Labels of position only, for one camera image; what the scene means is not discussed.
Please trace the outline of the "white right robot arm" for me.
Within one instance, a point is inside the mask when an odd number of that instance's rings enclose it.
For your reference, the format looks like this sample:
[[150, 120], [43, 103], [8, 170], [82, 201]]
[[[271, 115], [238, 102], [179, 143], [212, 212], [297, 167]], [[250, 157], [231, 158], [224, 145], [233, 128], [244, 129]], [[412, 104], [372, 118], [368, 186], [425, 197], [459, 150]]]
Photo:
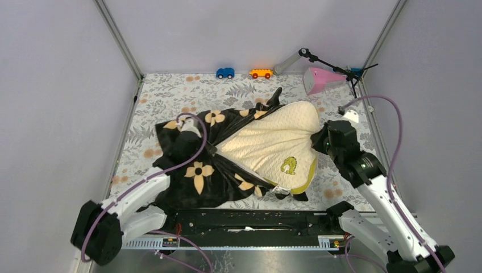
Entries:
[[356, 129], [349, 121], [327, 121], [311, 136], [316, 151], [330, 157], [347, 180], [376, 211], [386, 231], [367, 222], [348, 202], [327, 212], [326, 227], [333, 234], [353, 235], [372, 250], [387, 272], [444, 272], [455, 258], [447, 245], [436, 243], [410, 214], [378, 158], [360, 149]]

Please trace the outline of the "black floral plush pillowcase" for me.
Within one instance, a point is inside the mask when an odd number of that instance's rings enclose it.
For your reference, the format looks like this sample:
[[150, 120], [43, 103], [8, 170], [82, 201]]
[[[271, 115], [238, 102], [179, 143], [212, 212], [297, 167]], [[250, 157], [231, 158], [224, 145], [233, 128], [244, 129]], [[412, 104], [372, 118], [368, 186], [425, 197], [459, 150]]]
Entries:
[[[171, 184], [156, 197], [156, 204], [173, 209], [215, 208], [228, 201], [238, 201], [251, 196], [263, 197], [272, 193], [270, 184], [254, 171], [240, 166], [218, 152], [216, 146], [254, 120], [257, 110], [273, 112], [285, 106], [278, 88], [266, 103], [250, 109], [207, 110], [196, 115], [202, 133], [206, 133], [203, 151], [189, 164], [170, 172]], [[174, 138], [181, 132], [171, 120], [155, 125], [162, 156], [153, 166], [169, 168], [182, 162], [172, 162], [168, 157]]]

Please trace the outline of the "white quilted pillow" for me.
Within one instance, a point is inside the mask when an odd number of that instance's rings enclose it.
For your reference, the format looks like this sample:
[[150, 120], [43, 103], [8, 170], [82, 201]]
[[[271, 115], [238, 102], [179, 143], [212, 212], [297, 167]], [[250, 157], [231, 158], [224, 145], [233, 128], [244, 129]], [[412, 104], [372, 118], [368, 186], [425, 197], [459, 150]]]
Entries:
[[[294, 102], [273, 112], [257, 110], [254, 120], [216, 146], [218, 152], [254, 171], [270, 184], [291, 189], [293, 198], [307, 201], [306, 190], [315, 176], [318, 153], [311, 147], [311, 134], [321, 130], [316, 108]], [[285, 158], [297, 160], [296, 174], [282, 173]]]

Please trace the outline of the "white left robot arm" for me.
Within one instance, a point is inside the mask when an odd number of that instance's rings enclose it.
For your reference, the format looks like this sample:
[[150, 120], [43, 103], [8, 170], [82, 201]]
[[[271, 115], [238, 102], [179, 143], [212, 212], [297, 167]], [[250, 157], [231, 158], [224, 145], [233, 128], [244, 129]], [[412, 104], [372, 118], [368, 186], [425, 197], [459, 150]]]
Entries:
[[175, 216], [153, 207], [139, 208], [158, 193], [169, 188], [170, 172], [191, 163], [205, 148], [206, 133], [184, 131], [182, 146], [201, 141], [198, 151], [184, 162], [169, 168], [151, 167], [134, 185], [99, 203], [88, 201], [81, 207], [70, 242], [81, 252], [82, 262], [110, 263], [124, 243], [145, 233], [160, 230], [164, 234], [176, 228]]

